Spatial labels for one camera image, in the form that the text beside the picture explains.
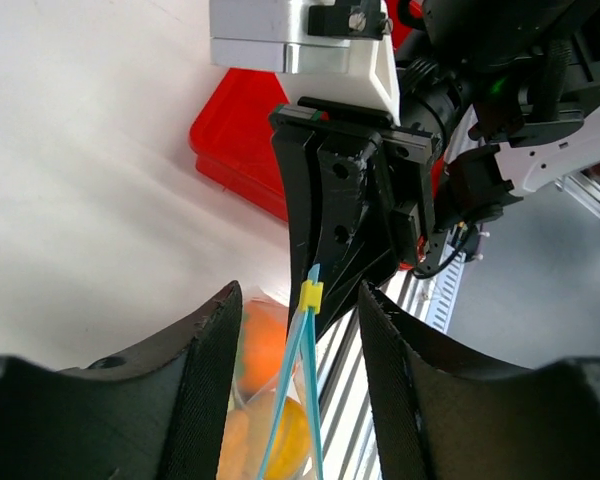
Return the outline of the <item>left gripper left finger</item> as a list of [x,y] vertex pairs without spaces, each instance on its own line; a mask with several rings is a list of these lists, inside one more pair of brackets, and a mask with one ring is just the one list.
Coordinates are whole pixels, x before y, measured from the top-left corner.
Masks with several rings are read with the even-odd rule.
[[0,479],[212,479],[242,315],[237,282],[87,368],[0,355]]

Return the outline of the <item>clear zip top bag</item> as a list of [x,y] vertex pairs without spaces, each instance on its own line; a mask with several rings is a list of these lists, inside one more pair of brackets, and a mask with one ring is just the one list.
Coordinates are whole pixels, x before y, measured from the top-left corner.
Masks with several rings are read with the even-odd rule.
[[290,315],[288,310],[286,347],[278,375],[255,395],[243,397],[233,374],[227,414],[239,409],[249,417],[248,453],[241,479],[265,479],[265,470],[288,397],[303,406],[311,439],[309,455],[291,479],[322,479],[325,476],[316,353],[316,317],[321,312],[322,297],[320,267],[314,265],[301,284],[295,312]]

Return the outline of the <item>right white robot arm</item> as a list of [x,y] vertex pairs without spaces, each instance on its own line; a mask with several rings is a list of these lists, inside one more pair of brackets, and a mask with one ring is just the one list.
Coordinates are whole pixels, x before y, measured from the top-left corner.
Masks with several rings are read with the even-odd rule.
[[399,268],[441,273],[446,234],[481,224],[600,161],[600,1],[402,1],[393,49],[376,1],[313,6],[309,29],[380,61],[396,111],[351,75],[296,75],[271,114],[291,245],[291,292],[313,265],[323,335]]

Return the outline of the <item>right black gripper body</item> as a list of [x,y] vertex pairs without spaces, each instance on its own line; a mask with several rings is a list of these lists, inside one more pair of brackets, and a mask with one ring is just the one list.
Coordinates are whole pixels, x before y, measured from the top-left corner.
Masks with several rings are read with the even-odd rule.
[[280,123],[315,131],[317,151],[331,134],[370,138],[383,146],[394,197],[389,221],[398,266],[413,268],[424,261],[435,224],[433,169],[441,153],[439,138],[430,132],[399,127],[381,110],[310,97],[279,105],[269,122],[273,134]]

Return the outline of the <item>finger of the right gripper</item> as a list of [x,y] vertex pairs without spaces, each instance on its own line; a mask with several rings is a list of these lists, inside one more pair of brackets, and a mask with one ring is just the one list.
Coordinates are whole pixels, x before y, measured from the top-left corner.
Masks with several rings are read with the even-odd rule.
[[398,260],[384,147],[370,138],[331,134],[317,155],[322,212],[315,262],[324,293],[316,335],[322,336],[356,305],[360,283],[381,285],[396,272]]
[[322,188],[316,132],[303,125],[280,123],[272,146],[284,187],[290,247],[290,315],[299,303],[301,283],[316,255],[320,235]]

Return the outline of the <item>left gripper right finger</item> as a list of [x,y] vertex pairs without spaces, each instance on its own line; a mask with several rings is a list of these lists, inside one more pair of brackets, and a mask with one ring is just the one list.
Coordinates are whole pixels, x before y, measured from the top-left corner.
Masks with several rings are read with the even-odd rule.
[[527,369],[476,351],[360,286],[386,479],[600,479],[600,357]]

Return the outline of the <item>toy orange fruit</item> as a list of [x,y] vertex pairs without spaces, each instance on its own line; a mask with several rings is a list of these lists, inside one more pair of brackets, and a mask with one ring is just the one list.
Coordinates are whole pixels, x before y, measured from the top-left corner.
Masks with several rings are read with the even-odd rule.
[[267,386],[281,368],[287,338],[288,309],[275,301],[254,298],[243,309],[234,376],[243,397]]

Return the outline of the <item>yellow toy ginger root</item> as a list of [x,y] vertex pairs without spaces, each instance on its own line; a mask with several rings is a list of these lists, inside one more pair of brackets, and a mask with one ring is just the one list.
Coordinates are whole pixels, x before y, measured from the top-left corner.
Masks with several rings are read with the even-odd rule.
[[227,414],[216,472],[217,480],[242,478],[248,453],[248,429],[249,417],[243,410],[234,409]]

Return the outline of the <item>yellow toy pepper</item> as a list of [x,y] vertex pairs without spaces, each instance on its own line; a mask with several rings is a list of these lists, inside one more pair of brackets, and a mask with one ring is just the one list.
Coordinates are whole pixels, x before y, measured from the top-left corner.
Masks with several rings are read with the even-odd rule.
[[311,447],[309,422],[303,406],[288,397],[265,470],[265,479],[291,479]]

